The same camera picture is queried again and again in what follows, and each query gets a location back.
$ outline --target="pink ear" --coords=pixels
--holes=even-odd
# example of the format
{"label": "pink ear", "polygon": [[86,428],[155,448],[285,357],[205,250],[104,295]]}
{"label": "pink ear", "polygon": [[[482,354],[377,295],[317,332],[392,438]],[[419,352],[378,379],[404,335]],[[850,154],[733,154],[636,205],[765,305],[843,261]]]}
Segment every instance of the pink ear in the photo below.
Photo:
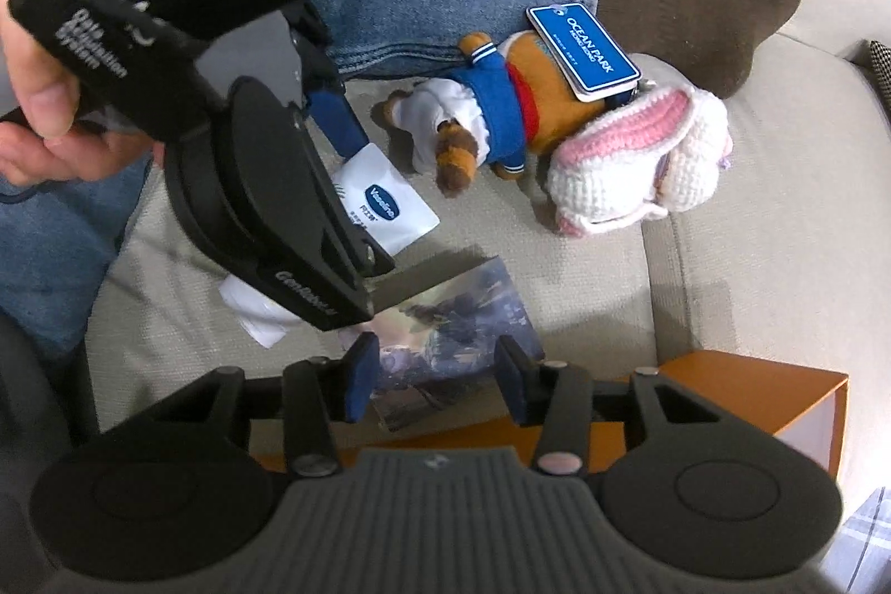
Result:
{"label": "pink ear", "polygon": [[607,121],[598,130],[567,139],[557,149],[557,161],[569,166],[615,152],[641,151],[670,137],[685,119],[691,99],[680,89],[656,93],[657,99],[649,103],[643,99],[639,109],[630,113],[620,109],[616,112],[618,118]]}
{"label": "pink ear", "polygon": [[573,225],[572,222],[567,220],[562,214],[557,214],[557,227],[560,228],[560,232],[564,235],[567,235],[570,238],[583,238],[585,237],[585,231],[581,228]]}

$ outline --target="brown sock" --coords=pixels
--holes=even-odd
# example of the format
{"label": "brown sock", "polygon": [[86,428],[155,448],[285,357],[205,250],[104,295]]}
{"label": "brown sock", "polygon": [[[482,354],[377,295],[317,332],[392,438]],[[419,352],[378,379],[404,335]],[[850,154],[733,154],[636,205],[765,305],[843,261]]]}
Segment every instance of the brown sock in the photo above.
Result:
{"label": "brown sock", "polygon": [[762,41],[801,0],[598,0],[597,18],[629,54],[650,54],[717,97],[748,78]]}

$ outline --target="blue tag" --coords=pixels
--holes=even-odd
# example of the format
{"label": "blue tag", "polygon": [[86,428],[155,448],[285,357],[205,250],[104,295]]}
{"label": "blue tag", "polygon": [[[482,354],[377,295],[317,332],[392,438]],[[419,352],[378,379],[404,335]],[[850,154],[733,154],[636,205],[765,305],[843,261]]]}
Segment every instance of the blue tag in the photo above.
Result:
{"label": "blue tag", "polygon": [[527,15],[578,90],[590,94],[617,85],[634,85],[640,79],[640,69],[584,5],[529,8]]}

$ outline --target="denim jeans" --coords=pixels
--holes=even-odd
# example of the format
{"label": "denim jeans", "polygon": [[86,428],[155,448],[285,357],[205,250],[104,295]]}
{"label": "denim jeans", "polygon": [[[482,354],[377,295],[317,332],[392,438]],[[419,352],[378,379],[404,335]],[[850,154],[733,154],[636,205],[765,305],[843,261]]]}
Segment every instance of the denim jeans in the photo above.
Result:
{"label": "denim jeans", "polygon": [[[461,61],[456,43],[497,41],[527,28],[530,6],[597,0],[313,0],[331,28],[331,57],[346,76],[433,75]],[[28,333],[44,362],[61,361],[86,331],[143,186],[147,160],[95,183],[70,183],[0,205],[0,311]],[[0,192],[14,190],[0,180]]]}

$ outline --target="white shirt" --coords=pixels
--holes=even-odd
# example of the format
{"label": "white shirt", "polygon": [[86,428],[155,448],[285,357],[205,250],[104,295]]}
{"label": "white shirt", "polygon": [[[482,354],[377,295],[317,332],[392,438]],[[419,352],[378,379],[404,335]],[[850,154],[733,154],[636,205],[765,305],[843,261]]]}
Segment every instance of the white shirt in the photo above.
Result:
{"label": "white shirt", "polygon": [[489,155],[489,130],[473,91],[453,79],[428,79],[418,84],[410,97],[393,107],[393,124],[414,139],[412,164],[419,173],[437,166],[437,128],[455,120],[477,141],[477,167]]}

